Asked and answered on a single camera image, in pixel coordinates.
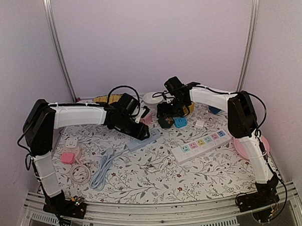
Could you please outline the pink cube plug adapter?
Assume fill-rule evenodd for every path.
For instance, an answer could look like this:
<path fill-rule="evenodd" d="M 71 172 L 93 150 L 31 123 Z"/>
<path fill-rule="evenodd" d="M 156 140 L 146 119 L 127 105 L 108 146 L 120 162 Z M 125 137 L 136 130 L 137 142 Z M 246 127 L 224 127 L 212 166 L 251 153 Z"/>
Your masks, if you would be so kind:
<path fill-rule="evenodd" d="M 152 113 L 147 113 L 143 118 L 140 119 L 140 122 L 145 125 L 152 123 Z"/>

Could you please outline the dark green cube socket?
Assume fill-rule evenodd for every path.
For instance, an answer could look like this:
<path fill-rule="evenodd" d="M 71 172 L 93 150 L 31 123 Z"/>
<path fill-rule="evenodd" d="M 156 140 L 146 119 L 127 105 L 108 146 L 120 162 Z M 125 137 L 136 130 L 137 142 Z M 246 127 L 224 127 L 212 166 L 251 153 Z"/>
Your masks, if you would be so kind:
<path fill-rule="evenodd" d="M 167 116 L 165 118 L 159 118 L 158 123 L 163 129 L 169 129 L 174 124 L 174 119 L 171 116 Z"/>

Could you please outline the light blue cube adapter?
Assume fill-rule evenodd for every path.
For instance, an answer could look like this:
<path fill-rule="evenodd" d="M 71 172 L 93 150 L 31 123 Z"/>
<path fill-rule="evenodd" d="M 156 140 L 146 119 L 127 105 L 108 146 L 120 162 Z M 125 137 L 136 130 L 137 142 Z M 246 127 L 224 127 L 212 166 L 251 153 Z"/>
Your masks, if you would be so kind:
<path fill-rule="evenodd" d="M 174 117 L 174 124 L 179 129 L 187 126 L 188 123 L 185 117 Z"/>

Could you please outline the yellow cube plug adapter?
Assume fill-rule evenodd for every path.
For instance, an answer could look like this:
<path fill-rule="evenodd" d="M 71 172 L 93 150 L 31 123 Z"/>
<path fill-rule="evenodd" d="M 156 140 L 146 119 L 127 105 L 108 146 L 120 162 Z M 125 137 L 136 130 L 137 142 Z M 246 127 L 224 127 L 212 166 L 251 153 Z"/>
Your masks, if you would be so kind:
<path fill-rule="evenodd" d="M 194 107 L 195 107 L 195 102 L 192 102 L 192 104 L 186 108 L 187 114 L 192 114 L 194 111 Z"/>

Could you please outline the white long power strip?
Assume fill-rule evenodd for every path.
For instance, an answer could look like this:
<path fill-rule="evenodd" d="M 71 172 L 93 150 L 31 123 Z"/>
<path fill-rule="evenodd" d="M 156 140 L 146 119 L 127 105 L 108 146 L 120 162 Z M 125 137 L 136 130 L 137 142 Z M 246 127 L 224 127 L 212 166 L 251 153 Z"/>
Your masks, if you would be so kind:
<path fill-rule="evenodd" d="M 232 137 L 226 131 L 219 129 L 173 148 L 171 153 L 175 161 L 182 164 L 229 143 L 231 139 Z"/>

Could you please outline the dark blue cube socket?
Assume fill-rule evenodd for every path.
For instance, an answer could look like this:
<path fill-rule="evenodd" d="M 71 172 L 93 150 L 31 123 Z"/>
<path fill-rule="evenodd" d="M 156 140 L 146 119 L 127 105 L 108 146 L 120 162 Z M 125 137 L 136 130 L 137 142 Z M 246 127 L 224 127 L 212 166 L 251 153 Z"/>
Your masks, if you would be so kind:
<path fill-rule="evenodd" d="M 221 112 L 220 109 L 218 109 L 218 108 L 216 108 L 216 107 L 212 107 L 212 106 L 209 106 L 209 107 L 208 107 L 208 110 L 209 110 L 212 114 L 215 114 L 215 115 Z"/>

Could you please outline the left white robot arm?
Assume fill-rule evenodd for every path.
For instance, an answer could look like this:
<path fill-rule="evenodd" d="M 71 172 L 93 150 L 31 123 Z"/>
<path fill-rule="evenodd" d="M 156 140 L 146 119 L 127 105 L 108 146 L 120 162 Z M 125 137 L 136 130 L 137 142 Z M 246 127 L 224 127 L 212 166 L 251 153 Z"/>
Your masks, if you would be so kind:
<path fill-rule="evenodd" d="M 28 151 L 33 159 L 34 171 L 49 205 L 59 214 L 69 210 L 69 203 L 61 197 L 62 190 L 52 163 L 53 134 L 55 129 L 77 125 L 104 125 L 138 140 L 150 137 L 149 127 L 135 118 L 141 104 L 138 99 L 124 93 L 118 101 L 107 103 L 48 103 L 45 99 L 35 102 L 23 125 L 18 139 L 26 140 L 19 147 Z"/>

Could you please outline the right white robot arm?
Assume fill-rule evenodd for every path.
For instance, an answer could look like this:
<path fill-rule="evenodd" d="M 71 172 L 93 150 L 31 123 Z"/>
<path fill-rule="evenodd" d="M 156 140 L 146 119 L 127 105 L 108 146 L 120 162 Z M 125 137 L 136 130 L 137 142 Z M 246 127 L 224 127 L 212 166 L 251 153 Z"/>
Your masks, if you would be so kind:
<path fill-rule="evenodd" d="M 172 77 L 164 84 L 172 96 L 171 102 L 157 105 L 157 118 L 182 117 L 184 109 L 192 102 L 203 103 L 227 113 L 229 133 L 245 148 L 255 174 L 255 186 L 258 192 L 253 196 L 257 206 L 264 206 L 273 197 L 273 192 L 281 182 L 268 164 L 267 151 L 260 139 L 261 123 L 257 122 L 251 97 L 246 91 L 226 92 L 214 90 L 192 81 L 183 84 L 178 77 Z"/>

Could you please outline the white plug adapter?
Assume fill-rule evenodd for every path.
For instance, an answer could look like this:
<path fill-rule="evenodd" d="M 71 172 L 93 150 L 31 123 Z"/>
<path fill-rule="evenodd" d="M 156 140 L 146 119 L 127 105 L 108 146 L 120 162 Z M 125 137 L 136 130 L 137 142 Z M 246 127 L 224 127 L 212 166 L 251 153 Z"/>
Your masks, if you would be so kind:
<path fill-rule="evenodd" d="M 69 137 L 65 142 L 65 147 L 68 149 L 74 149 L 78 147 L 78 138 L 76 137 Z"/>

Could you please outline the pink square plug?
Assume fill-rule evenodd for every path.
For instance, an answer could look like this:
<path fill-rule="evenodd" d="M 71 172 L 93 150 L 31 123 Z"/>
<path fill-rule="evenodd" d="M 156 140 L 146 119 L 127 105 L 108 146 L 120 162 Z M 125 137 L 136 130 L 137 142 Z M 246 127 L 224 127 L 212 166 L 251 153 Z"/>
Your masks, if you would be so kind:
<path fill-rule="evenodd" d="M 72 152 L 65 152 L 61 155 L 61 162 L 64 164 L 73 164 L 75 161 L 75 154 Z"/>

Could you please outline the white ceramic bowl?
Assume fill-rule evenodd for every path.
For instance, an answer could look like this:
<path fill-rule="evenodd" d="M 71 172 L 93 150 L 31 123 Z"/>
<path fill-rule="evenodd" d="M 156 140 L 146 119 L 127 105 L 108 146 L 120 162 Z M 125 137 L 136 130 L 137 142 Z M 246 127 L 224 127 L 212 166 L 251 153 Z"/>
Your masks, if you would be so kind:
<path fill-rule="evenodd" d="M 158 97 L 153 97 L 153 95 L 155 94 L 155 92 L 148 92 L 146 94 L 144 94 L 143 96 L 143 102 L 146 105 L 156 105 L 158 103 L 161 103 L 163 101 L 162 96 L 158 96 Z"/>

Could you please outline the small white charger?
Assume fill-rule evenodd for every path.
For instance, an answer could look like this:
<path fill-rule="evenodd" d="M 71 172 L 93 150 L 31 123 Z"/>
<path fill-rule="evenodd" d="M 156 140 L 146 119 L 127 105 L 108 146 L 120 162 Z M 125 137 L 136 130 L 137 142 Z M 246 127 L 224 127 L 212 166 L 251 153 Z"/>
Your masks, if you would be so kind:
<path fill-rule="evenodd" d="M 199 120 L 198 120 L 198 121 L 195 122 L 195 127 L 198 128 L 198 129 L 199 129 L 199 128 L 200 128 L 200 129 L 203 128 L 204 125 L 205 125 L 204 121 L 201 121 L 201 120 L 199 121 Z"/>

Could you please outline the black and tan mat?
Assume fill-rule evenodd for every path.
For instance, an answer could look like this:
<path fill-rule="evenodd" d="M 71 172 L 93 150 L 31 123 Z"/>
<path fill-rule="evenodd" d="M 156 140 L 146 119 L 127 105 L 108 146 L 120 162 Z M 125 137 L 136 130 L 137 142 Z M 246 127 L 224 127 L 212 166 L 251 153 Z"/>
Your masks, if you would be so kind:
<path fill-rule="evenodd" d="M 120 98 L 122 97 L 122 94 L 111 94 L 110 96 L 107 95 L 103 95 L 103 96 L 98 96 L 96 98 L 93 99 L 94 103 L 105 103 L 107 101 L 107 99 L 109 98 L 109 103 L 112 102 L 117 102 Z"/>

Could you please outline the pink round power strip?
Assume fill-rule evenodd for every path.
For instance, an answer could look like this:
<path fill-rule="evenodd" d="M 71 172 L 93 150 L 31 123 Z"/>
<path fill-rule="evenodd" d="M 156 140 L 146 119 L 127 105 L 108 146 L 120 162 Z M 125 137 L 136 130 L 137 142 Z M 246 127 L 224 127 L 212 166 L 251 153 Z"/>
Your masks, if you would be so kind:
<path fill-rule="evenodd" d="M 68 152 L 68 153 L 74 153 L 75 154 L 75 161 L 79 160 L 80 157 L 81 157 L 81 149 L 80 149 L 79 145 L 75 149 L 69 149 L 69 148 L 63 147 L 62 153 L 66 153 L 66 152 Z"/>

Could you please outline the pink plastic plate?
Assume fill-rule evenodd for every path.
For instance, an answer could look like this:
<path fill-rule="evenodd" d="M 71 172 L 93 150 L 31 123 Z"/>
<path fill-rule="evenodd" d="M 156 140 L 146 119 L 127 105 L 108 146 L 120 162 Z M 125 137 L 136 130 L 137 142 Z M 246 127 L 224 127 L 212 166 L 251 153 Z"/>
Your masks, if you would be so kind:
<path fill-rule="evenodd" d="M 269 152 L 270 152 L 270 146 L 269 146 L 269 143 L 268 143 L 268 141 L 266 140 L 266 138 L 262 135 L 262 136 L 260 137 L 260 140 L 262 141 L 262 143 L 263 143 L 263 145 L 264 145 L 264 147 L 265 147 L 267 153 L 269 153 Z M 238 139 L 233 138 L 233 145 L 234 145 L 236 151 L 238 152 L 238 154 L 239 154 L 242 158 L 244 158 L 245 160 L 249 160 L 249 156 L 248 156 L 248 154 L 246 153 L 246 150 L 245 150 L 244 146 L 241 144 L 241 142 L 240 142 Z"/>

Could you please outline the front aluminium rail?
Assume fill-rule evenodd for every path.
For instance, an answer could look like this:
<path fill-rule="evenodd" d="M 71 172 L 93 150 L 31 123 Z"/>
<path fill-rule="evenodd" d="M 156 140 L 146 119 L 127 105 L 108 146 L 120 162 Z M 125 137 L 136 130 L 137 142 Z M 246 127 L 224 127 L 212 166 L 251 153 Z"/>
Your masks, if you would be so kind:
<path fill-rule="evenodd" d="M 65 217 L 64 226 L 302 226 L 302 202 L 293 183 L 277 187 L 272 221 L 262 222 L 271 206 L 240 211 L 235 197 L 167 204 L 87 203 L 83 219 Z M 27 194 L 20 226 L 60 226 L 43 210 L 44 197 Z"/>

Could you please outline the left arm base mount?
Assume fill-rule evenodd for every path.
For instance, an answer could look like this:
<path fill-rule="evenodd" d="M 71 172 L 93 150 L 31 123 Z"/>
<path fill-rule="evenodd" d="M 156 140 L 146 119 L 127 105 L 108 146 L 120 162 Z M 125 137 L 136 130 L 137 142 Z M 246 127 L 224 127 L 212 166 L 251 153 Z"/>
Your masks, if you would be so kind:
<path fill-rule="evenodd" d="M 66 199 L 63 195 L 46 198 L 43 207 L 44 212 L 77 219 L 84 219 L 86 209 L 87 204 L 84 198 L 74 196 L 71 199 Z"/>

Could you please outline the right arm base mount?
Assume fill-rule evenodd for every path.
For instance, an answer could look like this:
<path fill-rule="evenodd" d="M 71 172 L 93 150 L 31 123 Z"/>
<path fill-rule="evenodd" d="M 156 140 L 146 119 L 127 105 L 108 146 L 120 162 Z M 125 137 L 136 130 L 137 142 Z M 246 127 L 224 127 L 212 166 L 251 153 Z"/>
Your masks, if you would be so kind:
<path fill-rule="evenodd" d="M 247 194 L 239 193 L 235 197 L 235 203 L 240 212 L 247 212 L 258 208 L 269 206 L 269 208 L 254 212 L 252 215 L 258 223 L 267 223 L 273 219 L 275 207 L 279 201 L 276 185 L 268 185 L 265 183 L 255 184 L 256 192 Z"/>

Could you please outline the right aluminium frame post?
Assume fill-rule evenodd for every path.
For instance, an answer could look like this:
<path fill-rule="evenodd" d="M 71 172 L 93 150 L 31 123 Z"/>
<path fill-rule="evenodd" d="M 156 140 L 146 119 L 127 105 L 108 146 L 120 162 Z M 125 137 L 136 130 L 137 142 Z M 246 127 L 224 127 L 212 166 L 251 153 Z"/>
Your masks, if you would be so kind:
<path fill-rule="evenodd" d="M 249 61 L 251 58 L 251 51 L 253 46 L 253 40 L 255 37 L 255 28 L 257 24 L 257 18 L 259 13 L 259 1 L 260 0 L 252 0 L 251 2 L 251 12 L 250 12 L 250 21 L 249 21 L 249 27 L 248 27 L 248 34 L 246 39 L 246 47 L 244 50 L 244 56 L 242 60 L 242 67 L 239 74 L 239 81 L 237 83 L 237 90 L 241 91 L 243 90 L 243 86 L 246 80 L 247 70 L 249 67 Z"/>

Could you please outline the aluminium frame post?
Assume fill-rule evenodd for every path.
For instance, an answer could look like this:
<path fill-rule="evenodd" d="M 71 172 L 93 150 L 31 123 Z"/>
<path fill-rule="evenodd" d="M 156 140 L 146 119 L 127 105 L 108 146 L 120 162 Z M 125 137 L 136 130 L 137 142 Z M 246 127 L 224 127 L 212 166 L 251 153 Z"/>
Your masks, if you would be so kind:
<path fill-rule="evenodd" d="M 60 69 L 62 71 L 63 77 L 64 77 L 64 81 L 67 87 L 67 90 L 70 94 L 71 100 L 73 102 L 77 101 L 77 96 L 72 84 L 72 80 L 70 79 L 69 76 L 69 71 L 67 69 L 66 66 L 66 62 L 65 62 L 65 58 L 63 55 L 63 51 L 60 45 L 60 40 L 59 40 L 59 35 L 57 32 L 57 27 L 56 27 L 56 23 L 55 23 L 55 19 L 54 19 L 54 12 L 53 12 L 53 8 L 52 8 L 52 1 L 51 0 L 42 0 L 43 4 L 44 4 L 44 11 L 46 13 L 46 19 L 47 19 L 47 23 L 49 25 L 49 30 L 52 36 L 52 40 L 53 40 L 53 44 L 55 47 L 55 51 L 56 51 L 56 55 L 59 61 L 59 65 L 60 65 Z"/>
<path fill-rule="evenodd" d="M 239 81 L 237 83 L 237 90 L 241 91 L 243 90 L 243 86 L 246 80 L 247 70 L 249 67 L 249 61 L 251 58 L 251 51 L 253 46 L 253 40 L 255 37 L 255 28 L 257 24 L 257 18 L 259 13 L 259 1 L 260 0 L 252 0 L 251 2 L 251 12 L 250 12 L 250 21 L 249 21 L 249 27 L 248 27 L 248 34 L 246 39 L 246 47 L 244 50 L 244 56 L 242 60 L 242 67 L 239 74 Z"/>

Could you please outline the left aluminium frame post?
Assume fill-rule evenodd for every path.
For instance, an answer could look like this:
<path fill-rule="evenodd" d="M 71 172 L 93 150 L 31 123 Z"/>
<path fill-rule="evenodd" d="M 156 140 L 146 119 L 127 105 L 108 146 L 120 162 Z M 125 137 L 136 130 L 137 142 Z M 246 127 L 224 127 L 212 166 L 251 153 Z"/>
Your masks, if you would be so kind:
<path fill-rule="evenodd" d="M 59 65 L 60 65 L 60 69 L 62 71 L 63 77 L 64 77 L 64 81 L 67 87 L 67 90 L 70 94 L 71 100 L 73 102 L 77 101 L 77 96 L 72 84 L 72 80 L 70 79 L 69 76 L 69 71 L 67 69 L 66 66 L 66 62 L 65 62 L 65 58 L 63 55 L 63 51 L 60 45 L 60 40 L 59 40 L 59 35 L 57 32 L 57 27 L 56 27 L 56 23 L 55 23 L 55 19 L 54 19 L 54 12 L 53 12 L 53 8 L 52 8 L 52 1 L 51 0 L 42 0 L 43 4 L 44 4 L 44 11 L 46 13 L 46 19 L 47 19 L 47 23 L 49 25 L 49 30 L 52 36 L 52 40 L 53 40 L 53 44 L 55 47 L 55 51 L 56 51 L 56 55 L 59 61 Z"/>

